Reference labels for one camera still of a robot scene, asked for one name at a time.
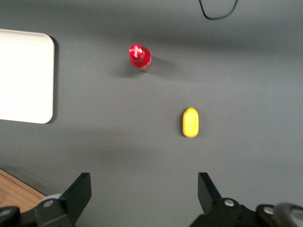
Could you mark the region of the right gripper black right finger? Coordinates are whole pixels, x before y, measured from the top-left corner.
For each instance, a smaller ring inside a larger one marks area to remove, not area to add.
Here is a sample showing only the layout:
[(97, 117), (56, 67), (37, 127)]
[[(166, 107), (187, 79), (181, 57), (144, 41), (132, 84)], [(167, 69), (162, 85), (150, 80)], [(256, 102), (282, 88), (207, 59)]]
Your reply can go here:
[(256, 227), (255, 212), (231, 198), (223, 198), (208, 173), (198, 174), (198, 199), (203, 211), (192, 227)]

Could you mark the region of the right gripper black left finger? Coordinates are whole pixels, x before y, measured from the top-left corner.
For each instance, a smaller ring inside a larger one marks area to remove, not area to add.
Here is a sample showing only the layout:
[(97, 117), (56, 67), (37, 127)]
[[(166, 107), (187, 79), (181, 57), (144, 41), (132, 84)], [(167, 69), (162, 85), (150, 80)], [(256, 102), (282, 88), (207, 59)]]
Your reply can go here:
[(37, 226), (74, 227), (90, 198), (90, 173), (81, 173), (62, 194), (48, 196), (35, 207)]

